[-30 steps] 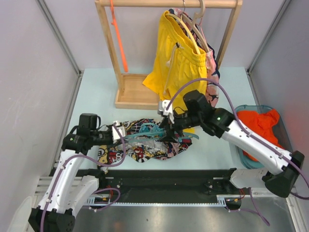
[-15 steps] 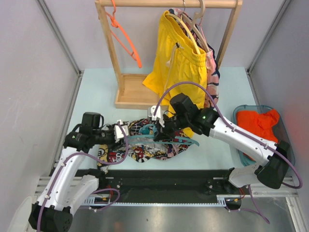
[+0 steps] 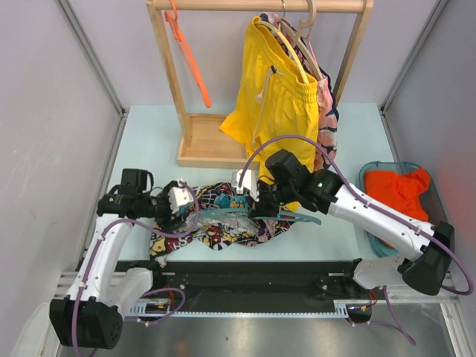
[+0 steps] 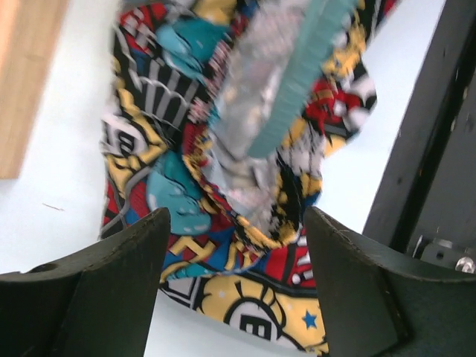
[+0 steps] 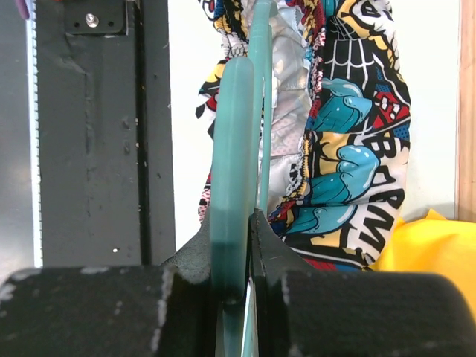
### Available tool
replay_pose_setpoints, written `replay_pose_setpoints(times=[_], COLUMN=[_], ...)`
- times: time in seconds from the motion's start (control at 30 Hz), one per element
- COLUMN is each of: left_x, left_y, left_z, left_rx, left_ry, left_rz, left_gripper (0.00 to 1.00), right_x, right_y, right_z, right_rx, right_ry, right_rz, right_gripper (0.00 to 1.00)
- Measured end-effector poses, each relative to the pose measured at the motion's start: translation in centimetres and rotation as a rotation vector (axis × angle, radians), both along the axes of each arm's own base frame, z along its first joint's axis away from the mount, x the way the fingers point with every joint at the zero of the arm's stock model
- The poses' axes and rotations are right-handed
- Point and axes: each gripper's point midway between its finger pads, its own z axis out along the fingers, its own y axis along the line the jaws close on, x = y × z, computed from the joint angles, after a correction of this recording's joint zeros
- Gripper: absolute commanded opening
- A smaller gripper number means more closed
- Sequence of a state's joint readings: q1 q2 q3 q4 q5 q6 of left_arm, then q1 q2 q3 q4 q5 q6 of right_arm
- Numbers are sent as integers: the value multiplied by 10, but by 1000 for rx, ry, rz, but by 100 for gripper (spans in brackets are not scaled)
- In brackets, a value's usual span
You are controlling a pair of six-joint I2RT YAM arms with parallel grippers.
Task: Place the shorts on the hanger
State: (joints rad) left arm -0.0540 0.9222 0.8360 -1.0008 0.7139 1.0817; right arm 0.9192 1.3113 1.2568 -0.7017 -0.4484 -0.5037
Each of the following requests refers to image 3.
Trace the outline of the teal plastic hanger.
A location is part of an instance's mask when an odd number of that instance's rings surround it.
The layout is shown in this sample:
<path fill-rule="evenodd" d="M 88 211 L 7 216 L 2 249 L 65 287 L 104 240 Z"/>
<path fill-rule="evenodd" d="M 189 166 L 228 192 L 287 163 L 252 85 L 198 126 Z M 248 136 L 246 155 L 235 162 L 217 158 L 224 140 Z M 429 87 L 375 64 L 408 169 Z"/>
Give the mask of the teal plastic hanger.
<path fill-rule="evenodd" d="M 184 213 L 186 208 L 193 206 L 193 197 L 185 189 L 174 188 L 172 193 L 169 194 L 169 200 L 172 213 L 177 215 Z M 251 211 L 248 208 L 207 209 L 201 211 L 199 217 L 207 219 L 257 219 L 266 221 L 303 222 L 321 225 L 321 220 L 317 217 L 286 210 L 280 211 L 275 216 L 251 217 Z"/>

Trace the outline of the comic print shorts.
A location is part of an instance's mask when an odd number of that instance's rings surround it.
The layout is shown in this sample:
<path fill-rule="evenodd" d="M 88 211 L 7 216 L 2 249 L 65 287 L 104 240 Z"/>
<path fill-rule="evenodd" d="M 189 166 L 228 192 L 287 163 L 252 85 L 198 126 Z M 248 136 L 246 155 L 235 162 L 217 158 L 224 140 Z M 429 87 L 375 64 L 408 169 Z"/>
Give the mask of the comic print shorts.
<path fill-rule="evenodd" d="M 201 211 L 247 207 L 245 198 L 235 194 L 230 182 L 198 186 L 193 191 Z M 184 237 L 163 237 L 152 233 L 149 258 L 163 265 L 167 256 L 192 242 L 201 242 L 214 251 L 238 244 L 255 247 L 284 234 L 293 224 L 293 221 L 276 219 L 239 218 L 232 213 L 218 219 L 200 215 L 195 228 Z"/>

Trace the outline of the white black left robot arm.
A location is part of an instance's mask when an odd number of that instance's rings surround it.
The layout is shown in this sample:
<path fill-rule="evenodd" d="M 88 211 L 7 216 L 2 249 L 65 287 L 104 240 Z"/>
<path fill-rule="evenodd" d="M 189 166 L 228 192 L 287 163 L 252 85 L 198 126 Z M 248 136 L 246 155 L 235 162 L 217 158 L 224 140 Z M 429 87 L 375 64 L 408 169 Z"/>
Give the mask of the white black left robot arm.
<path fill-rule="evenodd" d="M 130 268 L 116 286 L 111 285 L 123 245 L 142 218 L 165 224 L 162 235 L 175 238 L 172 224 L 177 213 L 198 203 L 181 179 L 171 181 L 156 196 L 153 184 L 151 172 L 126 168 L 120 184 L 98 201 L 93 237 L 79 271 L 65 297 L 50 302 L 50 322 L 61 345 L 113 349 L 136 302 L 163 292 L 164 278 L 141 266 Z"/>

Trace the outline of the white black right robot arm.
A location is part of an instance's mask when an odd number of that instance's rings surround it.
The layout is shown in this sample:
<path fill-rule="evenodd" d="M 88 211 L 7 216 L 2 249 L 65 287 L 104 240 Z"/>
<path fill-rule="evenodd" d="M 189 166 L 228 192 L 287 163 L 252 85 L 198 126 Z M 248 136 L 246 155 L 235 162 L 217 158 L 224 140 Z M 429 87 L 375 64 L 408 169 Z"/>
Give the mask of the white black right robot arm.
<path fill-rule="evenodd" d="M 275 218 L 281 206 L 298 202 L 311 212 L 350 222 L 396 249 L 394 256 L 354 262 L 350 275 L 343 279 L 349 297 L 361 298 L 387 283 L 403 282 L 430 296 L 443 288 L 454 250 L 452 225 L 444 221 L 432 225 L 400 213 L 330 170 L 312 173 L 285 149 L 273 154 L 266 167 L 271 173 L 268 184 L 249 169 L 237 173 L 237 191 L 248 194 L 251 218 Z"/>

